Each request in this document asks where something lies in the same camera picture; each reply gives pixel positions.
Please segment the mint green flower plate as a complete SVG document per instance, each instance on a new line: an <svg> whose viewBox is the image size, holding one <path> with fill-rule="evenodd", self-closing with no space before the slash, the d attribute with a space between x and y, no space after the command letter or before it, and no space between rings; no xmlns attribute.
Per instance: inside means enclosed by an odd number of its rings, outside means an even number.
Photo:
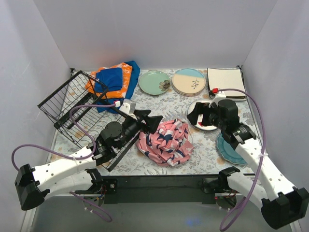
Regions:
<svg viewBox="0 0 309 232"><path fill-rule="evenodd" d="M139 87L146 94L158 96L170 88L170 78L162 71L148 71L140 77Z"/></svg>

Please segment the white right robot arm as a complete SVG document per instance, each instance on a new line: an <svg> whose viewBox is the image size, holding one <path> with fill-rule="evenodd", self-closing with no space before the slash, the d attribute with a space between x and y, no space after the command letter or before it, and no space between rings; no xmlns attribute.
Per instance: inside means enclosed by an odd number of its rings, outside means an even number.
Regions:
<svg viewBox="0 0 309 232"><path fill-rule="evenodd" d="M279 229L305 217L309 193L297 188L275 166L264 152L251 128L240 122L238 107L230 99L197 102L187 115L191 124L215 126L228 144L245 160L255 173L254 181L240 174L235 167L220 171L219 188L232 189L260 208L266 223Z"/></svg>

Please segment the watermelon pattern round plate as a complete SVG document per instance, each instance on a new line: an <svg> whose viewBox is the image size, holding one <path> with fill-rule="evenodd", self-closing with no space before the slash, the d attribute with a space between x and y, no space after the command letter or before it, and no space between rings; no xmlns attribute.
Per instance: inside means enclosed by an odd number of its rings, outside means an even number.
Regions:
<svg viewBox="0 0 309 232"><path fill-rule="evenodd" d="M188 107L187 115L190 114L190 113L193 111L193 109L194 109L194 107L195 107L195 104L196 104L196 103L199 103L199 102L201 102L201 103L210 103L211 101L208 100L208 99L198 99L198 100L192 102L192 103L190 104L190 106ZM196 129L200 130L200 131L209 132L209 131L215 131L215 130L218 129L218 128L215 127L215 126L202 126L201 123L202 123L202 115L199 115L199 116L198 116L198 120L197 120L197 124L196 124L196 125L193 125L192 123L190 123L190 124L191 124L193 127L195 127Z"/></svg>

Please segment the cream and pink plate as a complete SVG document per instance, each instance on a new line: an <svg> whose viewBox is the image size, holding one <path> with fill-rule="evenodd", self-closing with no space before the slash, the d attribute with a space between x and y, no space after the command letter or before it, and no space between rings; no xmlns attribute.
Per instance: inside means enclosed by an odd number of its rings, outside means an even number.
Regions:
<svg viewBox="0 0 309 232"><path fill-rule="evenodd" d="M177 93L179 93L179 94L181 94L181 95L183 95L183 96L187 96L187 97L196 96L196 95L200 94L200 93L203 91L203 89L202 89L201 91L199 91L199 92L197 92L197 93L188 94L188 93L184 93L184 92L179 91L174 85L172 85L172 87L173 87L173 89L174 89Z"/></svg>

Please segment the cream round plate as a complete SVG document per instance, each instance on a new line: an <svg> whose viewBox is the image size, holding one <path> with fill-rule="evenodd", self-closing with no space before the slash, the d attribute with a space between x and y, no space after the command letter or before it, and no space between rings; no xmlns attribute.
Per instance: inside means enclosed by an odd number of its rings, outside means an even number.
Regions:
<svg viewBox="0 0 309 232"><path fill-rule="evenodd" d="M175 72L171 83L179 91L192 94L205 88L206 78L198 70L185 68Z"/></svg>

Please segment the teal round plate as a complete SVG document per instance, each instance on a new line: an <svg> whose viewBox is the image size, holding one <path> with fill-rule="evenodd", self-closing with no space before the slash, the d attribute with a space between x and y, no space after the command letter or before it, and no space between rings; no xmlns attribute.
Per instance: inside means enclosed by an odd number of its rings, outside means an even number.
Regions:
<svg viewBox="0 0 309 232"><path fill-rule="evenodd" d="M222 158L232 164L246 166L247 163L244 158L241 157L232 146L227 143L221 134L217 137L217 149Z"/></svg>

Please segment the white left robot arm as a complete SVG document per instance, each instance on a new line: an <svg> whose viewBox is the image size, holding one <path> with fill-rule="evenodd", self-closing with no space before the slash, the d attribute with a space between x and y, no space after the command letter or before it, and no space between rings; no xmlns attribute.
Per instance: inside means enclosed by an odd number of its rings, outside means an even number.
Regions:
<svg viewBox="0 0 309 232"><path fill-rule="evenodd" d="M117 150L128 151L141 132L153 134L162 116L151 116L151 110L134 110L124 122L112 121L94 142L51 163L19 168L14 185L21 209L27 211L59 194L99 194L108 190L110 181L103 179L97 167L117 156Z"/></svg>

